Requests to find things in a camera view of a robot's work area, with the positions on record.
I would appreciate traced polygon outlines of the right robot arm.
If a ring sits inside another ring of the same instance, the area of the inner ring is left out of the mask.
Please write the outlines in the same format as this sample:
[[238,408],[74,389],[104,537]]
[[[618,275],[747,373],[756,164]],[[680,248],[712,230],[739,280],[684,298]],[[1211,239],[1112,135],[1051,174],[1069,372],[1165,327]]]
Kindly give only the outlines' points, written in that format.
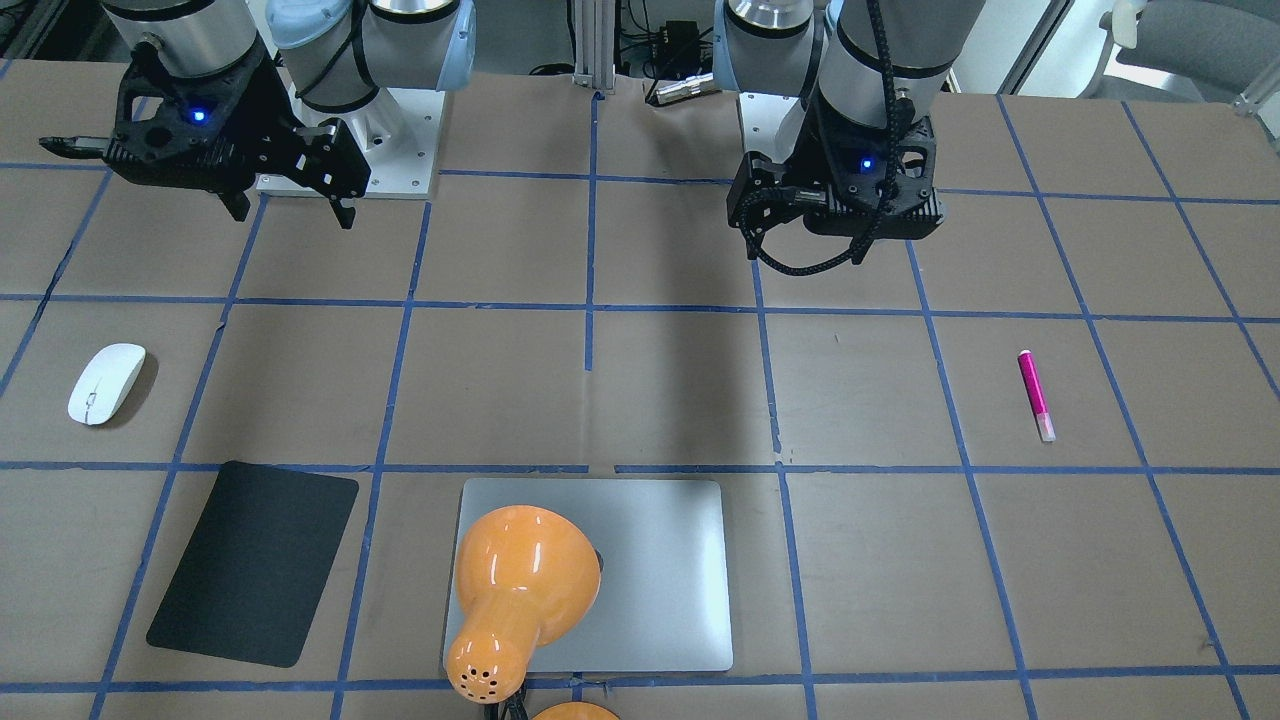
[[45,137],[134,184],[216,196],[242,222],[251,190],[324,199],[430,196],[449,92],[474,67],[471,1],[106,1],[131,45],[105,137]]

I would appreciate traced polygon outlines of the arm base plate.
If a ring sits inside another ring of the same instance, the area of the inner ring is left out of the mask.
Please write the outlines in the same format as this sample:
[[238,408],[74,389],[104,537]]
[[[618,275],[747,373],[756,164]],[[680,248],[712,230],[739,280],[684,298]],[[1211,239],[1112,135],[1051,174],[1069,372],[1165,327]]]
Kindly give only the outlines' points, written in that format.
[[760,152],[769,161],[786,165],[794,152],[805,118],[801,97],[759,92],[739,95],[742,151]]
[[370,165],[367,199],[430,199],[449,100],[442,91],[381,88],[366,106],[339,115]]

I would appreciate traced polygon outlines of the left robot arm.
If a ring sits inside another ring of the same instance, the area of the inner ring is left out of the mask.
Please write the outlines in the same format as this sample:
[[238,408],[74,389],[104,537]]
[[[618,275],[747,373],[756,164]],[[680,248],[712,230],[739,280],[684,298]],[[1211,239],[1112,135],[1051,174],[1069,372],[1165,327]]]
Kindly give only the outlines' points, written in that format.
[[748,150],[726,200],[746,255],[786,275],[864,261],[941,227],[931,106],[982,1],[718,1],[713,76],[794,97],[782,159]]

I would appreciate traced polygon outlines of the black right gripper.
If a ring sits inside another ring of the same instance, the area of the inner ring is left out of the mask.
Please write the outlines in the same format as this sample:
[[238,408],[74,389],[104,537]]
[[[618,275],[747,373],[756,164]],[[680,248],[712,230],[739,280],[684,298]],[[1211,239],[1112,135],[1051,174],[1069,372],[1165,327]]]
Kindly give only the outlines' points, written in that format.
[[100,160],[134,184],[212,193],[236,222],[246,222],[247,195],[259,176],[284,176],[332,201],[343,231],[371,169],[340,118],[306,126],[262,41],[228,68],[180,78],[161,63],[159,38],[142,38],[119,85],[108,137],[42,137],[60,158]]

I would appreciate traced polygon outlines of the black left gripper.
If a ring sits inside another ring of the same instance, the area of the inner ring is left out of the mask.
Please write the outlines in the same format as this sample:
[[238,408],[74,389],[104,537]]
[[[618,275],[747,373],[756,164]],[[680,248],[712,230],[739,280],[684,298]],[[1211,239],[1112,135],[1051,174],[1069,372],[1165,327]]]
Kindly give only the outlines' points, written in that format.
[[751,259],[764,255],[764,236],[797,218],[814,234],[851,240],[868,247],[877,240],[923,240],[945,222],[934,192],[937,149],[933,123],[923,118],[897,143],[893,187],[884,191],[886,143],[881,129],[822,132],[806,118],[786,165],[746,152],[726,200],[726,215],[748,243]]

